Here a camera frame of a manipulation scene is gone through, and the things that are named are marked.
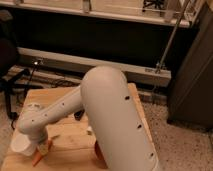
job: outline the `black panel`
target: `black panel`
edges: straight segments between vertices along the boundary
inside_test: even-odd
[[[172,27],[13,9],[19,46],[155,67]],[[176,73],[196,28],[179,29],[166,66]]]
[[[213,128],[213,13],[205,4],[200,32],[169,88],[169,120]]]

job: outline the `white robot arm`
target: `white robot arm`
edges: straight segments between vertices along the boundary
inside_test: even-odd
[[[90,70],[74,91],[35,113],[23,113],[21,133],[47,139],[45,126],[85,109],[110,171],[161,171],[124,74],[108,66]]]

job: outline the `paper cup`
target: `paper cup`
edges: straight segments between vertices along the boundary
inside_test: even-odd
[[[31,156],[35,152],[36,147],[37,145],[32,143],[27,135],[21,133],[16,135],[11,142],[12,151],[21,153],[25,156]]]

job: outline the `metal bar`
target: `metal bar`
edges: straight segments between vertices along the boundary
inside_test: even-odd
[[[19,53],[21,54],[21,62],[24,64],[32,64],[39,58],[40,60],[42,59],[44,66],[81,73],[86,73],[89,69],[95,66],[108,65],[124,71],[129,81],[167,87],[171,80],[171,72],[168,70],[162,70],[161,73],[155,73],[155,68],[26,48],[19,48]]]
[[[175,27],[174,27],[174,29],[172,31],[172,34],[171,34],[171,36],[169,38],[169,41],[167,43],[166,49],[165,49],[165,51],[163,53],[163,56],[162,56],[160,62],[157,64],[156,73],[159,73],[160,70],[162,69],[163,65],[164,65],[164,61],[165,61],[165,59],[167,57],[167,54],[168,54],[168,52],[169,52],[169,50],[171,48],[171,45],[172,45],[172,42],[173,42],[174,37],[176,35],[177,29],[178,29],[178,27],[180,25],[180,22],[182,20],[182,17],[184,15],[184,12],[185,12],[186,7],[187,7],[189,2],[190,2],[190,0],[185,0],[184,1],[183,7],[181,8],[181,11],[180,11],[180,15],[178,16],[178,19],[177,19],[177,22],[175,24]]]

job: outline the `screw hole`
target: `screw hole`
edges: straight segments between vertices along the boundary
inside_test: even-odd
[[[151,153],[150,156],[149,156],[149,158],[151,159],[153,156],[154,156],[154,153]]]
[[[126,96],[126,97],[125,97],[125,100],[129,100],[129,99],[130,99],[130,97],[129,97],[129,96]]]
[[[142,125],[138,125],[138,130],[142,128]]]

